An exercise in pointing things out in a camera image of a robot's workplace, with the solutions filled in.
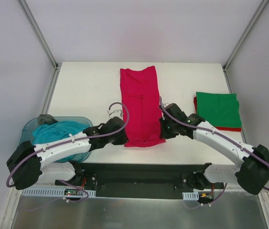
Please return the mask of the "magenta t shirt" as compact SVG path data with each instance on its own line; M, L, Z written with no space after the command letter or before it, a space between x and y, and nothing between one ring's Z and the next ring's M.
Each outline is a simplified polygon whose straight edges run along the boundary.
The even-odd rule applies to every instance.
M122 103L129 111L125 127L128 142L125 147L151 147L165 143L160 138L162 112L155 66L141 71L120 69Z

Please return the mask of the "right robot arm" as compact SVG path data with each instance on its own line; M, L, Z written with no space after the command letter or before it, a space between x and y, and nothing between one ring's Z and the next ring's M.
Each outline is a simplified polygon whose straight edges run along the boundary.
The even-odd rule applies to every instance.
M203 190L213 183L240 185L246 192L257 195L269 181L269 150L236 141L228 137L197 114L187 116L177 104L160 105L161 135L163 139L178 135L204 143L219 152L232 166L205 163L203 170L189 175L188 186Z

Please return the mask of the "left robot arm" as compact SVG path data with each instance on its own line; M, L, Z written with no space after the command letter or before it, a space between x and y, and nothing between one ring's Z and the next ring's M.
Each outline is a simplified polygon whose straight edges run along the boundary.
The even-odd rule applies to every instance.
M10 172L6 186L17 190L29 188L45 175L50 164L60 159L90 153L107 144L126 144L126 125L121 118L113 117L105 124L89 127L62 140L36 145L30 141L22 142L6 162Z

